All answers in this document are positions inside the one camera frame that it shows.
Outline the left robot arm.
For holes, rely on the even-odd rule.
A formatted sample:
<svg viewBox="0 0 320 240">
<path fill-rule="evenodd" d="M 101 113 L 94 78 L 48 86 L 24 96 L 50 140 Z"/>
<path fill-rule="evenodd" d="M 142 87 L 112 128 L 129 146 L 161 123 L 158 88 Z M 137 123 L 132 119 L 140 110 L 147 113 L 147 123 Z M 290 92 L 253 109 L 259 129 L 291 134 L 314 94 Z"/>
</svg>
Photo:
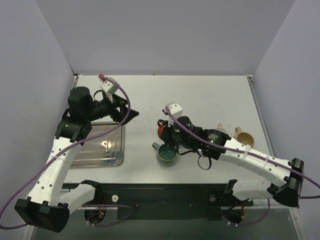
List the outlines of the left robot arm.
<svg viewBox="0 0 320 240">
<path fill-rule="evenodd" d="M 103 202 L 102 186 L 93 180 L 84 180 L 76 189 L 60 195 L 72 161 L 92 130 L 92 122 L 111 117 L 121 126 L 139 115 L 131 109 L 127 98 L 115 93 L 108 97 L 107 90 L 100 92 L 102 100 L 95 100 L 84 86 L 70 91 L 68 108 L 58 124 L 46 166 L 27 197 L 18 199 L 14 206 L 26 224 L 59 233 L 76 209 L 87 203 L 97 206 Z"/>
</svg>

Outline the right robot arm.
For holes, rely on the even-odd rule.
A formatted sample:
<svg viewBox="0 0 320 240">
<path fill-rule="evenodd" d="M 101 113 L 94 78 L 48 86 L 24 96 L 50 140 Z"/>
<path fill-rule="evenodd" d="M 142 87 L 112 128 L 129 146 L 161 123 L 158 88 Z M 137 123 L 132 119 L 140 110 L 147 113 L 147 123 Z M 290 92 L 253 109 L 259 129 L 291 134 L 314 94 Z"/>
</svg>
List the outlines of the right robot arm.
<svg viewBox="0 0 320 240">
<path fill-rule="evenodd" d="M 240 143 L 217 129 L 194 126 L 187 116 L 177 122 L 157 121 L 158 137 L 168 146 L 183 146 L 209 160 L 220 160 L 242 167 L 260 176 L 258 180 L 229 180 L 223 192 L 230 205 L 247 199 L 273 198 L 287 207 L 298 207 L 303 184 L 304 162 L 298 158 L 285 160 L 269 156 Z"/>
</svg>

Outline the beige mug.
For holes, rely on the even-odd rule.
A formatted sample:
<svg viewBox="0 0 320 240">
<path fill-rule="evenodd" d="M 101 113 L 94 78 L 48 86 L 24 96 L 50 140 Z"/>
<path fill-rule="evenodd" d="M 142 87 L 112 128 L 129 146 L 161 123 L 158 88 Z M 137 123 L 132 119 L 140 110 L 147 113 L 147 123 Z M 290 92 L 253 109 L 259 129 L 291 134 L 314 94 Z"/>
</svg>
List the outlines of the beige mug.
<svg viewBox="0 0 320 240">
<path fill-rule="evenodd" d="M 249 145 L 249 146 L 253 147 L 255 144 L 254 137 L 251 134 L 242 131 L 242 129 L 240 127 L 235 128 L 234 138 L 243 145 Z"/>
</svg>

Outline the red mug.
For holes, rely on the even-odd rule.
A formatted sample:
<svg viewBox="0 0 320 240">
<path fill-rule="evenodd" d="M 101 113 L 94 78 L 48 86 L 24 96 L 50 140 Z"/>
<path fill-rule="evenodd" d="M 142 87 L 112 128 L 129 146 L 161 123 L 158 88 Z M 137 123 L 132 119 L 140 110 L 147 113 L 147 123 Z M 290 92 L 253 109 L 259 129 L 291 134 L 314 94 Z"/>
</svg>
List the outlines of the red mug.
<svg viewBox="0 0 320 240">
<path fill-rule="evenodd" d="M 168 137 L 169 137 L 169 135 L 168 135 L 168 126 L 166 128 L 158 128 L 158 126 L 157 126 L 157 135 L 164 142 L 166 140 L 168 140 Z"/>
</svg>

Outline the green mug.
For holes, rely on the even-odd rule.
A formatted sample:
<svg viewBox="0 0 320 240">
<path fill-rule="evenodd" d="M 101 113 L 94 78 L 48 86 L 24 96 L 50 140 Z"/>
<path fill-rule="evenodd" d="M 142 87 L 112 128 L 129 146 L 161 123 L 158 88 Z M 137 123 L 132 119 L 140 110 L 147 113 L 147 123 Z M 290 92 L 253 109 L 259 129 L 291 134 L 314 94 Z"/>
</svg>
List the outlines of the green mug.
<svg viewBox="0 0 320 240">
<path fill-rule="evenodd" d="M 175 147 L 153 142 L 152 148 L 156 151 L 156 159 L 162 167 L 170 168 L 177 163 L 178 153 Z"/>
</svg>

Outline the pink mug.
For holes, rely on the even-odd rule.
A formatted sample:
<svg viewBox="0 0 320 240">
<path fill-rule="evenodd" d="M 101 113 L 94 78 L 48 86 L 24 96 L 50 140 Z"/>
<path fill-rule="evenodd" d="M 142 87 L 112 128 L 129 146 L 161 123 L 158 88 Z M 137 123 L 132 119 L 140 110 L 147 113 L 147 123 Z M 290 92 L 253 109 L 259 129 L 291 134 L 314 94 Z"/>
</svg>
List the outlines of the pink mug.
<svg viewBox="0 0 320 240">
<path fill-rule="evenodd" d="M 221 133 L 224 133 L 226 135 L 230 135 L 229 131 L 223 127 L 222 123 L 219 123 L 218 126 L 215 128 L 217 131 L 220 131 Z"/>
</svg>

